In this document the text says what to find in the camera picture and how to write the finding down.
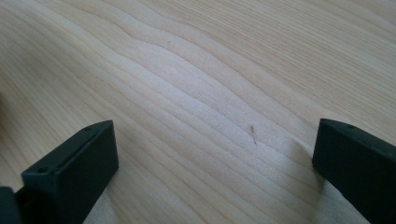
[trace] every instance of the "light wood table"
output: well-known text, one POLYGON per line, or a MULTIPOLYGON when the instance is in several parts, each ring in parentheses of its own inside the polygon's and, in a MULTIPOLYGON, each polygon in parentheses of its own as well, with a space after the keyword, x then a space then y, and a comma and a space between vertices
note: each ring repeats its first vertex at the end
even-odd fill
POLYGON ((85 223, 367 223, 318 121, 396 144, 394 0, 0 1, 0 185, 113 119, 85 223))

